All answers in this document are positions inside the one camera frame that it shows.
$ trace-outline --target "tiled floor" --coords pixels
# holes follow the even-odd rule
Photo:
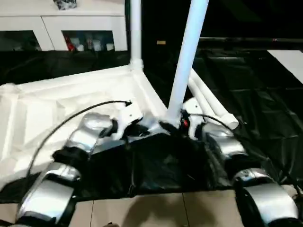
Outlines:
[[[287,187],[290,195],[294,190]],[[13,222],[16,204],[0,205],[0,219]],[[233,191],[136,196],[80,202],[70,227],[243,227]]]

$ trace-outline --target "white pvc pipe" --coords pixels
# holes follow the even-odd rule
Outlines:
[[[210,107],[214,111],[215,115],[220,117],[220,119],[227,124],[231,129],[235,129],[239,122],[235,118],[235,116],[231,113],[229,113],[225,107],[220,103],[220,101],[214,96],[212,91],[208,88],[208,86],[202,81],[202,79],[199,77],[199,75],[192,69],[190,72],[189,80],[193,80],[195,86],[198,87],[198,89],[203,94],[204,98],[209,103]]]
[[[131,66],[142,69],[141,57],[141,0],[131,0]]]
[[[179,118],[183,104],[188,77],[193,65],[196,49],[201,35],[208,0],[192,0],[183,36],[178,66],[172,87],[168,117]]]
[[[209,115],[209,116],[212,116],[214,118],[218,118],[213,109],[210,107],[208,101],[206,100],[206,98],[203,96],[203,94],[201,93],[200,89],[198,88],[198,86],[195,84],[195,82],[193,81],[192,78],[189,78],[188,79],[188,87],[189,87],[189,90],[190,92],[193,94],[193,96],[197,99],[201,109],[202,109],[202,112],[206,115]],[[216,123],[218,124],[218,122],[216,121],[213,121],[211,119],[205,119],[206,121],[208,122],[213,122],[213,123]]]

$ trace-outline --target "glass cabinet door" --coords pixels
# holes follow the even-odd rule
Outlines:
[[[125,51],[124,16],[44,16],[55,50]]]
[[[33,31],[0,31],[0,51],[40,51]]]
[[[41,17],[0,17],[0,51],[53,49]]]
[[[69,51],[115,50],[112,31],[62,31]]]

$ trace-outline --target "black tarp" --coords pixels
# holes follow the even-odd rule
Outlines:
[[[154,53],[146,58],[144,72],[168,105],[178,53],[165,47]],[[55,78],[129,62],[127,52],[0,54],[5,56],[0,63],[1,84]],[[244,143],[248,151],[259,154],[263,166],[280,183],[289,181],[264,153],[278,160],[302,185],[303,85],[267,51],[198,50],[193,68],[239,119],[236,132],[251,140]],[[93,155],[78,199],[230,188],[220,170],[203,146],[185,138],[156,135],[130,147]],[[21,179],[7,185],[0,193],[0,202],[20,201],[23,182]]]

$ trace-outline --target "black cable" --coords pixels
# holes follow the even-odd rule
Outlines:
[[[257,149],[259,149],[263,154],[265,154],[269,158],[269,160],[271,160],[273,162],[273,164],[278,169],[280,169],[282,171],[282,173],[289,179],[289,181],[291,181],[292,185],[294,186],[295,190],[298,193],[298,196],[302,197],[302,193],[301,193],[298,181],[296,179],[294,179],[292,176],[290,176],[289,172],[285,169],[285,167],[278,160],[276,160],[275,158],[273,158],[267,152],[261,150],[255,143],[252,143],[251,140],[249,140],[249,139],[247,139],[247,138],[245,138],[245,137],[243,137],[241,135],[238,135],[238,134],[234,133],[233,130],[228,125],[226,125],[222,121],[216,119],[215,117],[212,117],[212,116],[209,116],[209,115],[206,115],[206,114],[202,114],[202,113],[201,114],[194,113],[194,114],[191,114],[191,115],[197,115],[197,116],[202,116],[202,117],[206,117],[206,118],[212,119],[212,120],[220,123],[222,126],[224,126],[226,129],[228,129],[230,132],[232,132],[236,139],[238,139],[238,140],[246,140],[249,143],[253,144],[253,146],[255,146]]]
[[[98,104],[95,104],[95,105],[92,105],[92,106],[89,106],[87,108],[85,108],[84,110],[81,110],[75,114],[73,114],[72,116],[66,118],[61,124],[59,124],[56,128],[54,128],[45,138],[44,140],[41,142],[40,146],[36,149],[36,151],[34,152],[33,154],[33,157],[32,157],[32,160],[29,164],[29,167],[28,167],[28,170],[27,170],[27,174],[25,176],[25,184],[24,184],[24,192],[26,192],[26,190],[28,189],[28,186],[29,186],[29,176],[30,176],[30,172],[32,170],[32,167],[34,165],[34,162],[35,162],[35,159],[37,158],[40,150],[42,149],[42,147],[44,146],[44,144],[48,141],[48,139],[59,129],[61,128],[63,125],[65,125],[68,121],[70,121],[71,119],[73,119],[74,117],[88,111],[88,110],[91,110],[95,107],[98,107],[98,106],[102,106],[102,105],[106,105],[106,104],[110,104],[110,103],[125,103],[126,106],[130,105],[131,102],[129,101],[106,101],[106,102],[102,102],[102,103],[98,103]]]

